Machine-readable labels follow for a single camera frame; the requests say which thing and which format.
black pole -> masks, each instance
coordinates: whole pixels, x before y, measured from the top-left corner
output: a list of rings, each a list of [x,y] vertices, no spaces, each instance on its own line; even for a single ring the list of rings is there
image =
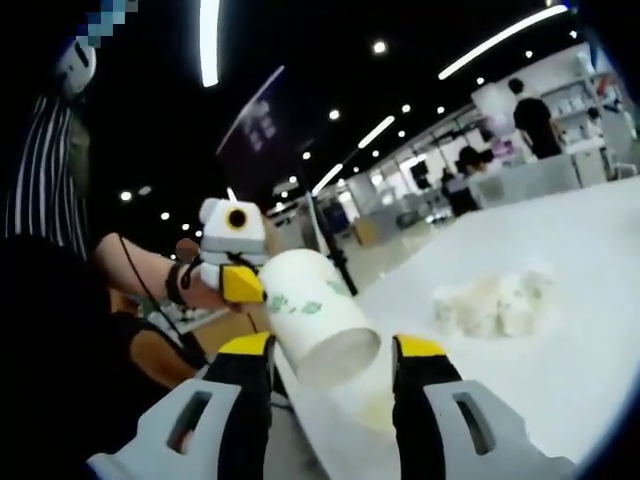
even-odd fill
[[[358,289],[356,288],[356,284],[354,283],[353,278],[351,278],[349,270],[347,269],[347,257],[345,257],[344,252],[340,249],[340,247],[338,247],[338,244],[336,243],[336,239],[331,232],[331,228],[329,227],[327,219],[324,218],[324,215],[318,208],[315,197],[311,194],[311,187],[309,186],[309,182],[307,180],[303,165],[300,165],[298,168],[298,181],[304,191],[308,193],[307,197],[310,199],[309,209],[313,209],[312,213],[313,215],[315,215],[316,221],[318,222],[318,229],[320,230],[320,233],[322,234],[322,237],[327,244],[327,248],[329,249],[329,256],[333,261],[333,264],[340,272],[340,275],[342,275],[344,283],[347,285],[347,288],[349,289],[349,292],[351,292],[351,295],[357,295]]]

table surface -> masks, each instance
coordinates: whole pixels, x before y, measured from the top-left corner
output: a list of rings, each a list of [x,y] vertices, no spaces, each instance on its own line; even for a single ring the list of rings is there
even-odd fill
[[[540,259],[554,269],[558,314],[531,339],[441,338],[430,292]],[[390,372],[390,336],[440,340],[464,378],[484,383],[525,419],[549,456],[584,460],[616,425],[640,367],[640,178],[469,214],[358,297],[385,335],[363,376],[330,395],[276,362],[300,423],[330,478],[394,479],[394,439],[349,420]]]

